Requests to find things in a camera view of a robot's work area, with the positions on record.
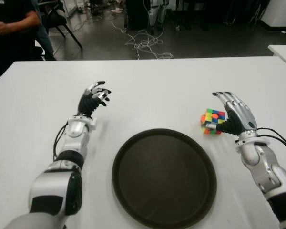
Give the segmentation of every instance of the black tray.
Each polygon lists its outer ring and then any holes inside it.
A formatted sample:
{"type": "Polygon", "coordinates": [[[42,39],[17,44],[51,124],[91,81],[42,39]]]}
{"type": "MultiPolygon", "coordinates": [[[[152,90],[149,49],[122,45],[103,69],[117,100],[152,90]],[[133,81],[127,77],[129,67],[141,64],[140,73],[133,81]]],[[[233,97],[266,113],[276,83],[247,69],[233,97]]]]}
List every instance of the black tray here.
{"type": "Polygon", "coordinates": [[[112,181],[124,209],[140,223],[180,229],[200,221],[216,194],[216,175],[191,138],[153,129],[130,138],[118,152],[112,181]]]}

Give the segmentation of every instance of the person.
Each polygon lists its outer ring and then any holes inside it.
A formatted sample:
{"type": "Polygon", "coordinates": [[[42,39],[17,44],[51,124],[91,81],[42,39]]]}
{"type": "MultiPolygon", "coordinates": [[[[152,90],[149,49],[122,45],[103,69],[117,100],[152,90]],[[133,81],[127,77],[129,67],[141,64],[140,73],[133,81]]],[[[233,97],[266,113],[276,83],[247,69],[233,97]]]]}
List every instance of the person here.
{"type": "Polygon", "coordinates": [[[30,0],[0,0],[0,76],[14,61],[32,60],[33,28],[39,25],[30,0]]]}
{"type": "Polygon", "coordinates": [[[45,59],[47,61],[55,61],[56,59],[54,58],[54,55],[53,55],[54,49],[53,49],[52,43],[49,39],[46,28],[42,24],[41,13],[40,13],[39,6],[38,6],[38,0],[31,0],[31,2],[33,6],[35,7],[39,20],[41,21],[41,24],[37,30],[37,41],[41,45],[41,47],[45,50],[45,56],[44,56],[45,59]]]}
{"type": "Polygon", "coordinates": [[[208,0],[186,0],[185,2],[188,3],[187,7],[187,13],[186,13],[186,19],[185,19],[185,28],[187,30],[191,29],[191,17],[192,13],[194,12],[195,9],[195,4],[196,3],[204,3],[204,8],[203,8],[203,22],[201,24],[201,27],[203,30],[207,30],[207,13],[206,13],[206,5],[208,3],[208,0]]]}

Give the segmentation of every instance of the concrete floor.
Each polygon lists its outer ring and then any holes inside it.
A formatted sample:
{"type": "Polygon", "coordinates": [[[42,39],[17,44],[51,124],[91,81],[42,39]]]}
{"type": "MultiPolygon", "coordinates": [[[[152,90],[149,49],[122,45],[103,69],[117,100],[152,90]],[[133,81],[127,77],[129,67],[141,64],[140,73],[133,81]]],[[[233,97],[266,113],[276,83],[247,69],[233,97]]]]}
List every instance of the concrete floor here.
{"type": "MultiPolygon", "coordinates": [[[[51,29],[55,57],[57,60],[127,60],[138,59],[137,50],[124,45],[129,37],[113,27],[123,26],[123,14],[112,15],[107,9],[103,15],[92,17],[90,12],[74,13],[69,19],[69,27],[83,45],[83,50],[67,34],[64,39],[56,29],[51,29]]],[[[153,46],[156,53],[170,52],[174,58],[269,56],[269,44],[286,44],[286,34],[267,31],[261,25],[236,24],[224,25],[211,23],[209,30],[203,31],[193,22],[190,31],[181,28],[169,17],[164,24],[161,36],[163,44],[153,46]]],[[[134,36],[136,31],[128,31],[134,36]]],[[[137,42],[146,36],[137,37],[137,42]]],[[[139,51],[141,59],[155,59],[150,53],[139,51]]]]}

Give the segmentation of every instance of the silver robotic arm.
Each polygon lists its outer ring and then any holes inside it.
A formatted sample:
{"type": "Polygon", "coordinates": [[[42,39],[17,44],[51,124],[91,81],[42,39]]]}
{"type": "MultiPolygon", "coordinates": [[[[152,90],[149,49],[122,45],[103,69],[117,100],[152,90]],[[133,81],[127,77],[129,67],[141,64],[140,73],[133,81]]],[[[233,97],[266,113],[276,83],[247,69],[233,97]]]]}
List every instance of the silver robotic arm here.
{"type": "Polygon", "coordinates": [[[96,82],[88,87],[79,102],[77,115],[66,124],[63,147],[40,174],[29,193],[29,214],[14,219],[5,229],[62,229],[70,215],[82,206],[82,167],[87,155],[89,133],[95,129],[93,111],[111,93],[96,82]]]}
{"type": "Polygon", "coordinates": [[[236,149],[243,164],[280,221],[280,229],[286,229],[286,171],[268,147],[269,142],[257,135],[257,124],[249,107],[230,92],[213,95],[224,104],[228,119],[222,124],[206,124],[206,127],[238,136],[236,149]]]}

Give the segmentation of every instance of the rubik's cube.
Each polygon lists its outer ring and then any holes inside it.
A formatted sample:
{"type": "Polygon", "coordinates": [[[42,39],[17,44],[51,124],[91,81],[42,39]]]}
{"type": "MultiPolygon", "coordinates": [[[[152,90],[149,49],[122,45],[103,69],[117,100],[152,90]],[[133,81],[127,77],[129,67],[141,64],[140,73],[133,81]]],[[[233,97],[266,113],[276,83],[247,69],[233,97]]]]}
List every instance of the rubik's cube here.
{"type": "Polygon", "coordinates": [[[205,114],[202,115],[200,118],[203,133],[211,135],[219,135],[221,134],[221,131],[206,128],[205,124],[207,123],[220,124],[223,123],[224,121],[225,121],[225,113],[223,111],[217,111],[212,109],[207,109],[205,114]]]}

